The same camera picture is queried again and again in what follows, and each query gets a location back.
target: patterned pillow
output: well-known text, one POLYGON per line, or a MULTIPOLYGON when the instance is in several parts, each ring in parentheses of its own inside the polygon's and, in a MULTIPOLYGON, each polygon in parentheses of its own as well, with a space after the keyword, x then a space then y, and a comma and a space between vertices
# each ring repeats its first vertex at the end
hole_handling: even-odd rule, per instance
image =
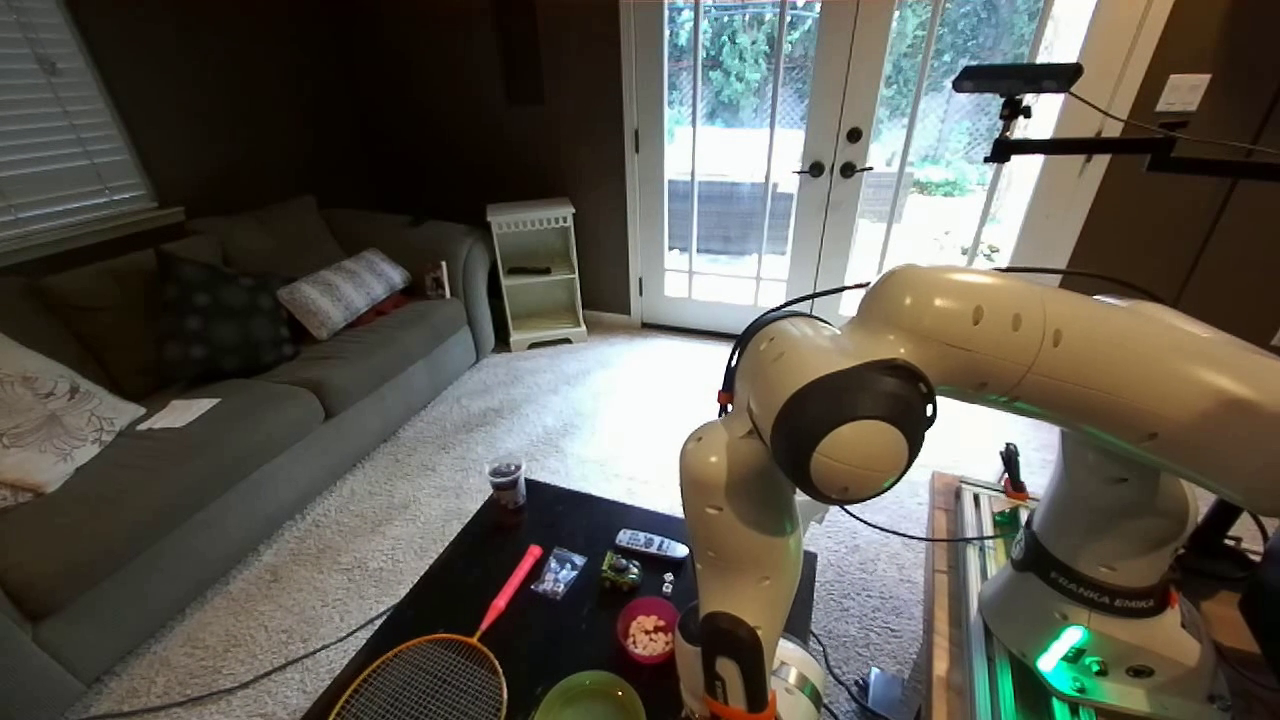
POLYGON ((56 492, 80 464, 144 417, 80 374, 0 336, 0 485, 56 492))
POLYGON ((157 262, 159 374, 167 383, 243 377, 295 355, 271 284, 173 254, 157 254, 157 262))
POLYGON ((276 297, 317 342, 330 342, 406 284, 407 272, 380 250, 370 250, 295 284, 286 284, 276 297))

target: dark wall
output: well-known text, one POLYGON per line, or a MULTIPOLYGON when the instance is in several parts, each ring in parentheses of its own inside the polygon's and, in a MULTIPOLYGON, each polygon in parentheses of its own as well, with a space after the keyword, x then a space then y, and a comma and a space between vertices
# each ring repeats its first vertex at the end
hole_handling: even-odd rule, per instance
MULTIPOLYGON (((1182 0, 1140 83, 1137 113, 1185 136, 1280 144, 1280 3, 1182 0), (1212 73, 1198 117, 1155 117, 1169 73, 1212 73)), ((1182 156, 1275 159, 1241 144, 1182 140, 1182 156)), ((1071 268, 1126 277, 1160 299, 1269 344, 1280 327, 1280 185, 1148 173, 1114 159, 1071 268)))
POLYGON ((166 203, 294 194, 483 223, 577 203, 586 303, 628 313, 612 0, 72 0, 166 203))

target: french door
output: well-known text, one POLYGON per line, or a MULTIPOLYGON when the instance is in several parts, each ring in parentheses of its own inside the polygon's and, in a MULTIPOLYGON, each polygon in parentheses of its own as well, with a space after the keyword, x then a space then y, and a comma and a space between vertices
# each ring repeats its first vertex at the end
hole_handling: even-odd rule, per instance
MULTIPOLYGON (((739 331, 761 308, 892 266, 1009 266, 1033 210, 1058 227, 1079 223, 1089 189, 1070 194, 1071 210, 1043 203, 1041 159, 983 163, 999 95, 957 95, 953 77, 964 66, 1084 59, 1079 90, 1126 113, 1169 3, 625 3, 642 322, 739 331)), ((1070 125, 1060 95, 1036 95, 1028 131, 1070 125)), ((1077 125, 1115 131, 1079 110, 1077 125)))

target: window blinds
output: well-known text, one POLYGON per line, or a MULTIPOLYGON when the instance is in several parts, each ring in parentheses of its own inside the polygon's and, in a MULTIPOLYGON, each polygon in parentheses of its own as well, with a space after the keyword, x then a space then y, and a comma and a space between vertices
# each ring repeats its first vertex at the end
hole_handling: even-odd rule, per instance
POLYGON ((61 0, 0 0, 0 262, 103 239, 157 210, 61 0))

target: beige carpet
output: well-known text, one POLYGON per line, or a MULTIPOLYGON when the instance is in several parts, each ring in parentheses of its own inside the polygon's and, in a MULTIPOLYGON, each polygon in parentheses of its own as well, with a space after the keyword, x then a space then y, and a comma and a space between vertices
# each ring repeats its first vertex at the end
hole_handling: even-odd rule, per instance
MULTIPOLYGON (((718 417, 726 352, 728 342, 591 327, 580 344, 490 355, 124 663, 83 711, 107 715, 228 687, 385 614, 483 499, 494 458, 522 458, 552 485, 681 511, 677 452, 718 417)), ((911 476, 856 511, 926 531, 928 474, 989 481, 999 474, 1005 442, 1023 444, 1028 476, 1054 464, 1058 444, 1043 426, 943 404, 911 476)), ((907 675, 926 636, 926 550, 835 511, 813 529, 809 550, 819 558, 818 634, 835 674, 907 675)), ((365 636, 243 692, 159 715, 302 715, 365 636)))

